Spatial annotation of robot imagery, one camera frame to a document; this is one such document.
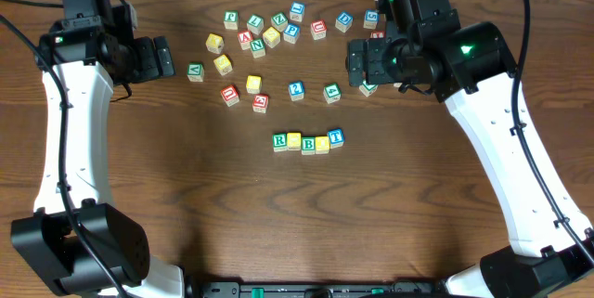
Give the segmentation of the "yellow O letter block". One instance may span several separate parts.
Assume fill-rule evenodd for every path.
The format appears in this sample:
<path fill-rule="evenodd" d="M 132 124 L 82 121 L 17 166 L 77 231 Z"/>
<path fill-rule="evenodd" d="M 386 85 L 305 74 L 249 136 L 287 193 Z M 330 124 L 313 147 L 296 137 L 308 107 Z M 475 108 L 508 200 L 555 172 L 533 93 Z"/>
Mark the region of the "yellow O letter block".
<path fill-rule="evenodd" d="M 302 134 L 299 132 L 287 133 L 288 150 L 300 150 L 302 146 Z"/>

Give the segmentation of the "green R letter block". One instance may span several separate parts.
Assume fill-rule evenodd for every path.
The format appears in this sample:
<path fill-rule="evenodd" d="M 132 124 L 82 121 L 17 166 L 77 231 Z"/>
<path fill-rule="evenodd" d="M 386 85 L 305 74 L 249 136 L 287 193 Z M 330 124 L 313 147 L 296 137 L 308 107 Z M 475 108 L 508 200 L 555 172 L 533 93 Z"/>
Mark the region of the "green R letter block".
<path fill-rule="evenodd" d="M 286 133 L 278 133 L 272 135 L 273 151 L 281 152 L 288 149 L 288 138 Z"/>

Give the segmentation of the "green B letter block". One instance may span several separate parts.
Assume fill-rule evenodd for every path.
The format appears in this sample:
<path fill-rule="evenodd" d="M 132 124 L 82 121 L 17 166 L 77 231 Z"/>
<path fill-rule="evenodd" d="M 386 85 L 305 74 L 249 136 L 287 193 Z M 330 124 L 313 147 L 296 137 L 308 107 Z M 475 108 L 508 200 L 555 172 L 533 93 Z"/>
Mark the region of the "green B letter block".
<path fill-rule="evenodd" d="M 316 139 L 310 136 L 304 136 L 301 139 L 301 153 L 303 155 L 316 154 Z"/>

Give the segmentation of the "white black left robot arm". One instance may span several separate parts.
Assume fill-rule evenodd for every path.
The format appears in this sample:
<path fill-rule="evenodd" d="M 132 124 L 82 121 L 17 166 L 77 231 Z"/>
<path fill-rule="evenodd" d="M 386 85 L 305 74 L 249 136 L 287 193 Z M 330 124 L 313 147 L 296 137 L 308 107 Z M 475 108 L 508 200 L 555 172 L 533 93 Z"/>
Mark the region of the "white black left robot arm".
<path fill-rule="evenodd" d="M 149 251 L 115 207 L 107 121 L 113 89 L 174 74 L 163 37 L 135 37 L 126 6 L 78 12 L 32 47 L 47 100 L 45 168 L 32 215 L 11 225 L 13 247 L 57 296 L 188 297 L 184 271 Z"/>

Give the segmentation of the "blue T letter block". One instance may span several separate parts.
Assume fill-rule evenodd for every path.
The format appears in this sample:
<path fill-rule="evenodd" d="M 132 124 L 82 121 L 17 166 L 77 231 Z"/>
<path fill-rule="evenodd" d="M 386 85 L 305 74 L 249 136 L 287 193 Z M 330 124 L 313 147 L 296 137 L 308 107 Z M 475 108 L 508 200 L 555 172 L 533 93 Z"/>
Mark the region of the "blue T letter block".
<path fill-rule="evenodd" d="M 332 149 L 336 149 L 342 147 L 344 144 L 344 135 L 341 128 L 336 128 L 329 130 L 327 132 L 327 136 L 329 137 L 329 146 Z"/>

